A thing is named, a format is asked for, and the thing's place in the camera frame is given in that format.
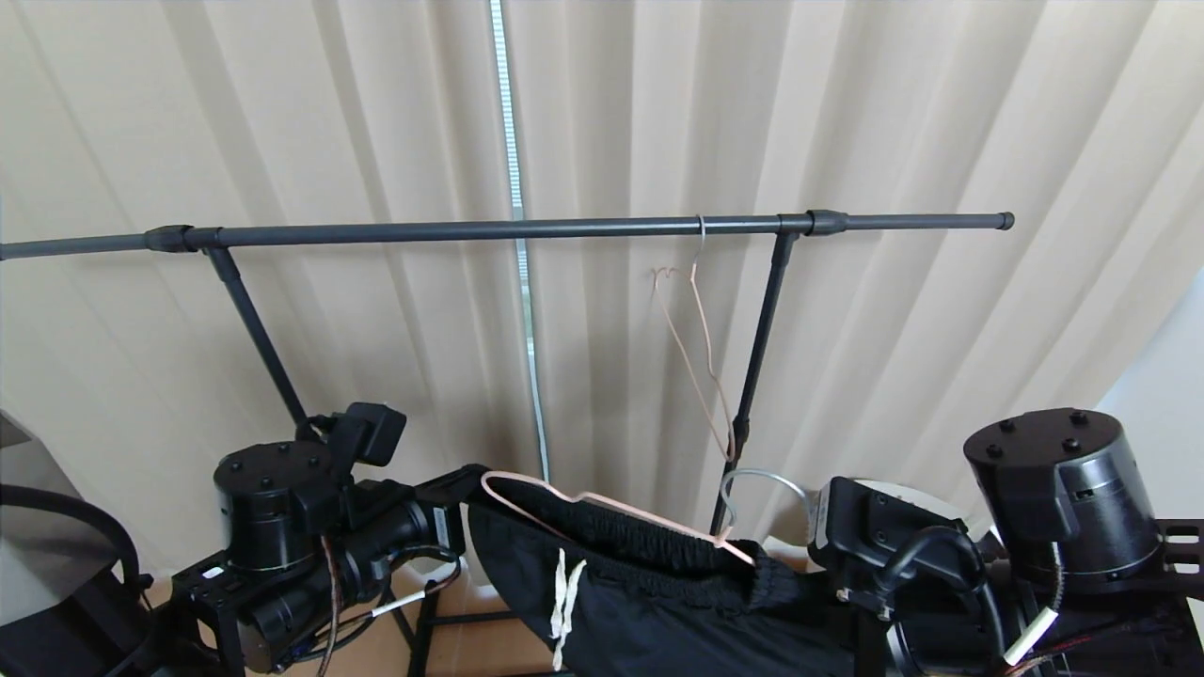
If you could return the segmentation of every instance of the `white cable connector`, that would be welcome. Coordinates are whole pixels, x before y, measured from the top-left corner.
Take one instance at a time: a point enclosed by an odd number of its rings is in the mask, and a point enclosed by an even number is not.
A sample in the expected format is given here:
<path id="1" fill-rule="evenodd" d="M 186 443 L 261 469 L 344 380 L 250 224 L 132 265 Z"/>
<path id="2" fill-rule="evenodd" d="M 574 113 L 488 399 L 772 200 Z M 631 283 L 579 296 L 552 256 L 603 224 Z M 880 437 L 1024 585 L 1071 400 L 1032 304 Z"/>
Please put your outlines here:
<path id="1" fill-rule="evenodd" d="M 423 599 L 425 596 L 426 596 L 426 590 L 419 590 L 419 591 L 414 593 L 413 595 L 406 595 L 405 597 L 401 597 L 400 600 L 394 600 L 394 601 L 391 601 L 391 602 L 389 602 L 386 605 L 380 605 L 380 606 L 378 606 L 378 607 L 376 607 L 376 608 L 372 610 L 372 612 L 371 612 L 372 613 L 372 618 L 376 618 L 376 617 L 378 617 L 378 616 L 380 616 L 383 613 L 389 613 L 390 611 L 393 611 L 395 608 L 401 608 L 401 607 L 403 607 L 403 606 L 406 606 L 408 604 L 417 602 L 418 600 L 420 600 L 420 599 Z"/>
<path id="2" fill-rule="evenodd" d="M 1043 608 L 1037 618 L 1028 624 L 1028 628 L 1025 628 L 1025 631 L 1020 634 L 1020 637 L 1016 637 L 1016 642 L 1004 652 L 1003 660 L 1013 666 L 1023 660 L 1025 655 L 1045 636 L 1055 620 L 1057 620 L 1057 612 L 1049 607 Z"/>

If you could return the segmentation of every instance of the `curtain gap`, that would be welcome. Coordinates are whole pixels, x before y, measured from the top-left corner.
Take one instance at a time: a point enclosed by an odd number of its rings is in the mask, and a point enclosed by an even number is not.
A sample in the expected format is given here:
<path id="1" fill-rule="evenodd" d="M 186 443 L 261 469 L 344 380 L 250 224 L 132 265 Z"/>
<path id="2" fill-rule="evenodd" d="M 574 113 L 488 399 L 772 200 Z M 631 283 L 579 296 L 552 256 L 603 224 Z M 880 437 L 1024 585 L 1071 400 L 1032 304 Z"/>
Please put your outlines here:
<path id="1" fill-rule="evenodd" d="M 523 177 L 519 172 L 518 137 L 514 129 L 514 106 L 510 100 L 510 69 L 506 51 L 506 25 L 502 20 L 501 0 L 489 0 L 489 16 L 494 28 L 494 49 L 497 66 L 497 83 L 501 89 L 502 125 L 506 133 L 506 169 L 510 182 L 510 219 L 524 220 Z M 531 375 L 531 405 L 535 410 L 535 426 L 539 440 L 539 473 L 544 482 L 551 482 L 548 461 L 548 437 L 543 425 L 543 405 L 539 402 L 539 378 L 535 358 L 535 312 L 531 308 L 531 276 L 527 269 L 526 240 L 514 241 L 519 264 L 519 288 L 523 294 L 523 326 L 526 334 L 527 370 Z"/>

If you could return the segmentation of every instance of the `black metal rack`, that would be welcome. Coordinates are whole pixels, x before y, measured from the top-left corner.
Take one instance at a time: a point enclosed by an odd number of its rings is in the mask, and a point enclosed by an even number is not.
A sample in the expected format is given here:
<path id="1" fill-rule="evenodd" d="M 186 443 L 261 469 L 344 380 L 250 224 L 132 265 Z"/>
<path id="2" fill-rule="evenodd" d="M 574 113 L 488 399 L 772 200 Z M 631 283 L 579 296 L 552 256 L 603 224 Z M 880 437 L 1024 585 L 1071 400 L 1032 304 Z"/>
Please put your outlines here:
<path id="1" fill-rule="evenodd" d="M 942 230 L 993 229 L 1008 230 L 1014 223 L 1011 213 L 992 214 L 878 214 L 850 216 L 843 212 L 813 210 L 799 214 L 668 217 L 668 218 L 595 218 L 549 219 L 517 222 L 442 222 L 386 223 L 346 225 L 282 225 L 255 228 L 193 228 L 165 225 L 142 234 L 71 237 L 0 245 L 0 260 L 64 254 L 129 252 L 148 249 L 166 253 L 203 253 L 209 257 L 218 278 L 225 284 L 252 342 L 267 369 L 268 376 L 288 408 L 294 423 L 306 423 L 301 404 L 288 370 L 281 361 L 264 328 L 255 304 L 242 283 L 238 266 L 230 249 L 234 247 L 277 247 L 288 245 L 347 245 L 368 242 L 437 242 L 471 240 L 519 240 L 563 237 L 639 237 L 650 235 L 773 235 L 769 278 L 766 283 L 761 314 L 757 320 L 748 371 L 734 419 L 734 454 L 724 466 L 724 473 L 737 467 L 748 442 L 752 408 L 761 365 L 765 361 L 769 330 L 785 278 L 790 254 L 798 237 L 836 235 L 850 230 Z M 710 532 L 718 534 L 724 518 L 724 504 L 716 490 Z M 514 618 L 509 612 L 437 617 L 438 594 L 423 601 L 418 624 L 411 629 L 396 613 L 401 631 L 411 646 L 411 677 L 425 673 L 431 635 L 436 626 L 458 623 L 480 623 Z M 569 675 L 544 672 L 541 675 Z"/>

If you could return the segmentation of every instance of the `white label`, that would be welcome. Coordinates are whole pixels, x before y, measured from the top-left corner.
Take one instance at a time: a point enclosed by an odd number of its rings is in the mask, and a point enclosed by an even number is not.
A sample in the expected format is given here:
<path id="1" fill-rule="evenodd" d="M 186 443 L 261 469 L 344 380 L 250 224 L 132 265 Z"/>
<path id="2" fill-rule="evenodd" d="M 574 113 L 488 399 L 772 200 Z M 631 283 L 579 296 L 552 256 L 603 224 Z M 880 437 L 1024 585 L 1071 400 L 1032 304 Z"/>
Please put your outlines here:
<path id="1" fill-rule="evenodd" d="M 448 511 L 445 508 L 435 508 L 435 537 L 439 540 L 441 546 L 452 549 L 452 541 L 448 538 Z"/>
<path id="2" fill-rule="evenodd" d="M 831 487 L 831 482 L 824 485 L 824 489 L 820 491 L 820 499 L 815 501 L 814 514 L 811 516 L 811 542 L 820 549 L 827 547 L 827 502 L 828 488 Z"/>

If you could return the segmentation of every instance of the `pink wire hanger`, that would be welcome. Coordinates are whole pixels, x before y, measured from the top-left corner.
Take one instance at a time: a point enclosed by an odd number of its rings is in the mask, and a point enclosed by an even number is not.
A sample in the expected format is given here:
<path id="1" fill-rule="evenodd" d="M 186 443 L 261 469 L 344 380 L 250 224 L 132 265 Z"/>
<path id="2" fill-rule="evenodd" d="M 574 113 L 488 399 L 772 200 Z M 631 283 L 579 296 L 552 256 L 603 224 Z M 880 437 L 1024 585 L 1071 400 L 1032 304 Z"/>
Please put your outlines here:
<path id="1" fill-rule="evenodd" d="M 563 538 L 566 541 L 572 541 L 572 538 L 569 538 L 568 536 L 565 536 L 560 531 L 556 531 L 551 526 L 548 526 L 547 524 L 544 524 L 543 522 L 541 522 L 539 519 L 537 519 L 533 514 L 531 514 L 527 511 L 520 508 L 519 506 L 514 505 L 509 500 L 503 499 L 502 496 L 500 496 L 497 494 L 497 491 L 495 491 L 494 488 L 489 485 L 489 481 L 492 479 L 494 477 L 501 477 L 502 479 L 514 479 L 515 482 L 523 482 L 523 483 L 526 483 L 526 484 L 531 484 L 533 487 L 539 487 L 541 489 L 550 493 L 551 495 L 554 495 L 557 499 L 560 499 L 560 500 L 562 500 L 565 502 L 568 502 L 568 504 L 576 504 L 576 502 L 580 502 L 583 500 L 584 501 L 590 501 L 590 502 L 594 502 L 594 504 L 601 504 L 603 506 L 614 508 L 615 511 L 619 511 L 619 512 L 621 512 L 624 514 L 627 514 L 630 517 L 635 517 L 636 519 L 641 519 L 643 522 L 649 522 L 651 524 L 656 524 L 657 526 L 663 526 L 665 529 L 668 529 L 671 531 L 677 531 L 678 534 L 685 534 L 686 536 L 694 536 L 695 538 L 700 538 L 700 540 L 707 541 L 708 543 L 712 543 L 716 548 L 721 548 L 721 549 L 725 549 L 725 551 L 730 552 L 732 555 L 734 555 L 736 558 L 738 558 L 740 561 L 744 561 L 744 563 L 749 564 L 750 566 L 756 566 L 756 564 L 752 561 L 752 558 L 749 557 L 748 553 L 745 553 L 744 551 L 742 551 L 742 549 L 737 548 L 736 546 L 733 546 L 733 544 L 731 544 L 731 543 L 727 542 L 727 532 L 731 531 L 731 526 L 728 526 L 727 529 L 724 529 L 722 532 L 720 532 L 718 536 L 712 536 L 709 534 L 703 534 L 702 531 L 697 531 L 695 529 L 690 529 L 689 526 L 686 526 L 684 524 L 678 524 L 677 522 L 672 522 L 672 520 L 665 519 L 663 517 L 661 517 L 659 514 L 654 514 L 654 513 L 650 513 L 650 512 L 647 512 L 647 511 L 642 511 L 642 510 L 639 510 L 639 508 L 637 508 L 635 506 L 630 506 L 630 505 L 627 505 L 625 502 L 616 501 L 616 500 L 614 500 L 614 499 L 612 499 L 609 496 L 603 496 L 602 494 L 595 494 L 592 491 L 583 491 L 580 494 L 577 494 L 577 496 L 574 496 L 574 498 L 569 498 L 566 494 L 563 494 L 560 489 L 556 489 L 555 487 L 553 487 L 551 484 L 544 482 L 543 479 L 537 479 L 535 477 L 529 477 L 526 475 L 519 475 L 518 472 L 507 472 L 504 470 L 490 470 L 489 472 L 485 472 L 485 473 L 483 473 L 480 476 L 480 488 L 484 489 L 486 494 L 489 494 L 490 496 L 492 496 L 494 500 L 496 500 L 497 502 L 502 504 L 503 506 L 510 508 L 512 511 L 521 514 L 523 517 L 530 519 L 531 522 L 538 524 L 539 526 L 543 526 L 544 529 L 547 529 L 551 534 L 555 534 L 556 536 L 560 536 L 561 538 Z"/>

